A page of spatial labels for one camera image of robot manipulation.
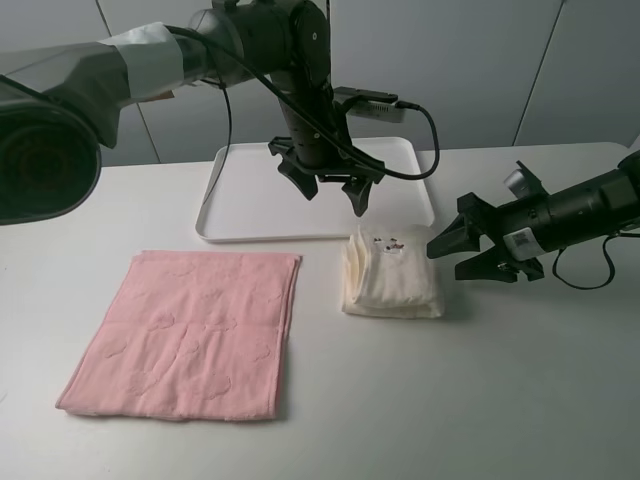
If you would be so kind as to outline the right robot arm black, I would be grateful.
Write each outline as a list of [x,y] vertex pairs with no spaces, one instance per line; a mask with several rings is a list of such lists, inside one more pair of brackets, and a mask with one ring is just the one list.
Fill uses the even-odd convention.
[[522,162],[505,180],[516,199],[493,206],[474,193],[457,199],[458,215],[426,247],[438,259],[460,252],[476,255],[455,266],[458,280],[514,283],[544,277],[538,258],[602,237],[637,238],[639,153],[616,169],[554,194]]

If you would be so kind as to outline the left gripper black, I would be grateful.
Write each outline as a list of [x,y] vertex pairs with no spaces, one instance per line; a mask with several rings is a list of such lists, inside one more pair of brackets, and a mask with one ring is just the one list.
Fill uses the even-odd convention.
[[318,193],[321,177],[347,177],[342,191],[349,198],[354,214],[362,217],[369,205],[369,195],[374,183],[379,183],[383,173],[357,162],[326,140],[298,142],[291,137],[274,137],[268,143],[273,156],[282,160],[278,172],[286,177],[304,196],[312,200]]

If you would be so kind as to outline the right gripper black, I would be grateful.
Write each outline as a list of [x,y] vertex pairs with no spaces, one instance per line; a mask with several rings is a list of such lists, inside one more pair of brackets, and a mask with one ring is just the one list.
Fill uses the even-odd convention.
[[458,215],[440,234],[429,241],[427,257],[438,259],[455,253],[479,252],[480,237],[493,246],[455,266],[456,280],[516,282],[523,273],[529,281],[544,277],[538,257],[544,250],[533,234],[536,203],[548,193],[539,180],[538,194],[493,206],[474,193],[457,200]]

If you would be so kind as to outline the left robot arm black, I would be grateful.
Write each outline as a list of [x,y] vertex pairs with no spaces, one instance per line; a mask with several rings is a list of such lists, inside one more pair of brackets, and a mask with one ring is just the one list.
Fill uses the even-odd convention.
[[268,147],[306,198],[338,182],[366,212],[384,165],[351,142],[330,83],[330,28],[310,1],[216,1],[186,28],[160,22],[109,39],[7,54],[1,62],[1,221],[56,218],[95,189],[121,111],[198,81],[260,81],[288,135]]

